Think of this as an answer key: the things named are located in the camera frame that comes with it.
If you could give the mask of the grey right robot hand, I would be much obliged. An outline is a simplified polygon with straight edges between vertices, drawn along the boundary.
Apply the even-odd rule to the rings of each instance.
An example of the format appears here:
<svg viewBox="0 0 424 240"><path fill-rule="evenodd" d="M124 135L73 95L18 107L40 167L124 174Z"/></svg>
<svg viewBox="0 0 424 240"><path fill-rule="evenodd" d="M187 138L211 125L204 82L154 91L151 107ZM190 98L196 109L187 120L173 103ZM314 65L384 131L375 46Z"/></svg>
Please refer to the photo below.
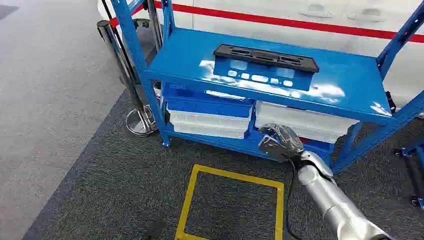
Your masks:
<svg viewBox="0 0 424 240"><path fill-rule="evenodd" d="M284 124L266 123L258 131L263 135L258 148L272 160L279 163L301 160L304 146L290 127Z"/></svg>

